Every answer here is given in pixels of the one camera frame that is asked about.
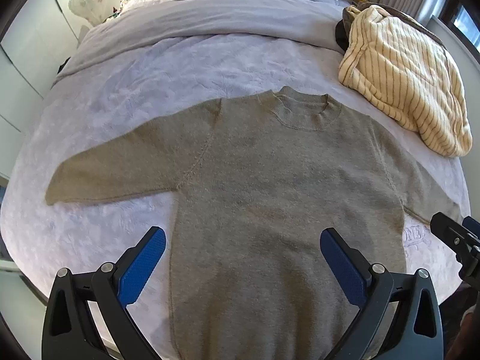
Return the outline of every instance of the ribbed neckline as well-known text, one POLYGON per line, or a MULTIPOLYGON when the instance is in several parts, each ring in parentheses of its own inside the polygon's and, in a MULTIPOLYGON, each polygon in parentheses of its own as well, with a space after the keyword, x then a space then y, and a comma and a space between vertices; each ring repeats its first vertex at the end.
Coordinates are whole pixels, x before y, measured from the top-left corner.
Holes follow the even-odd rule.
POLYGON ((258 95, 259 103, 290 128, 303 131, 323 131, 340 115, 342 104, 331 96, 297 92, 285 86, 279 92, 268 91, 258 95), (289 104, 303 107, 305 114, 295 114, 289 104), (313 107, 322 107, 313 112, 313 107))

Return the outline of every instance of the gray sweater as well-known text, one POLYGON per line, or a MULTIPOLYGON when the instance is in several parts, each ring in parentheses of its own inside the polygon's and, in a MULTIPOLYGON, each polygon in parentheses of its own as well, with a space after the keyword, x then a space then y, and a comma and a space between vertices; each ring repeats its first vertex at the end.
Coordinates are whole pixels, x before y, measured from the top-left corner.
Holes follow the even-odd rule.
POLYGON ((320 253, 321 231, 404 272, 404 211, 461 219, 376 121, 288 87, 211 100, 80 153, 46 201, 160 191, 179 192, 170 307, 182 360, 322 359, 357 308, 320 253))

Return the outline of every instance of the sweater sleeve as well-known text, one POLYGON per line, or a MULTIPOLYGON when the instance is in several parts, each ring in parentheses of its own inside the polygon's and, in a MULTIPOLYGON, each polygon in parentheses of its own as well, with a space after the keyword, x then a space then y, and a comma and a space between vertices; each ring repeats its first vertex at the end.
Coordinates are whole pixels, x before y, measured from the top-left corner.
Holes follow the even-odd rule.
POLYGON ((112 202, 174 191, 207 149, 221 100, 161 116, 81 152, 55 171, 45 194, 56 202, 112 202))
POLYGON ((461 223, 459 204, 447 196, 430 173, 385 128, 375 121, 371 123, 387 177, 405 212, 428 225, 437 212, 461 223))

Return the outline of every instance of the striped blanket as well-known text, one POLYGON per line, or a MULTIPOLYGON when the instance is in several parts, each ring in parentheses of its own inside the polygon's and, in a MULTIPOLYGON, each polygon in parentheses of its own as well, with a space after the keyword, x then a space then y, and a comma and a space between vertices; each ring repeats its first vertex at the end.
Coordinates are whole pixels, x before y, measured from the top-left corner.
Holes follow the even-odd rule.
POLYGON ((448 51, 377 5, 347 10, 355 19, 339 67, 340 82, 400 126, 420 133, 433 151, 446 157, 466 155, 472 135, 465 92, 448 51))

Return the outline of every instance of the metal screw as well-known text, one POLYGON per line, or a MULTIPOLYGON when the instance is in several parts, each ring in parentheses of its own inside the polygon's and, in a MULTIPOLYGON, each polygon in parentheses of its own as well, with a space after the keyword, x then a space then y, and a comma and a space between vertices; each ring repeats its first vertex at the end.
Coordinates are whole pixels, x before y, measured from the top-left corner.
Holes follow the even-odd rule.
POLYGON ((63 276, 66 276, 66 274, 68 273, 68 269, 67 268, 60 268, 57 272, 57 276, 59 278, 63 278, 63 276))
POLYGON ((374 264, 372 269, 377 274, 382 274, 385 272, 385 267, 382 264, 374 264))
POLYGON ((418 270, 418 276, 420 276, 421 278, 426 279, 426 278, 428 278, 428 276, 430 276, 430 275, 429 275, 429 273, 428 273, 428 271, 427 271, 426 269, 419 269, 419 270, 418 270))
POLYGON ((113 264, 111 262, 106 262, 105 264, 102 265, 100 268, 102 272, 111 272, 113 269, 113 264))

